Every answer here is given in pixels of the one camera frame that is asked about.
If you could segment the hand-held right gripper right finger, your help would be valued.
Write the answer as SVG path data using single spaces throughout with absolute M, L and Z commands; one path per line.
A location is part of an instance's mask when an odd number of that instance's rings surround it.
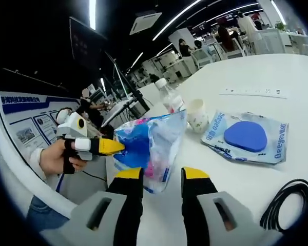
M 282 236 L 256 224 L 249 208 L 199 169 L 181 169 L 181 197 L 187 245 L 274 245 Z

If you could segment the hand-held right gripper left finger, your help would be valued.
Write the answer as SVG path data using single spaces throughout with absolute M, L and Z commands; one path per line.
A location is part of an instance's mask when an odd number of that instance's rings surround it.
M 68 222 L 43 230 L 49 245 L 136 245 L 143 214 L 142 168 L 120 171 L 106 191 L 75 207 Z

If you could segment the person's left hand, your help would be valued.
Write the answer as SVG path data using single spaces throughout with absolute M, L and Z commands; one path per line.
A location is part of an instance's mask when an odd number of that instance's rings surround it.
M 39 164 L 46 177 L 64 172 L 63 153 L 65 149 L 65 140 L 59 139 L 41 152 Z M 70 157 L 69 162 L 76 171 L 82 171 L 87 165 L 87 161 L 74 157 Z

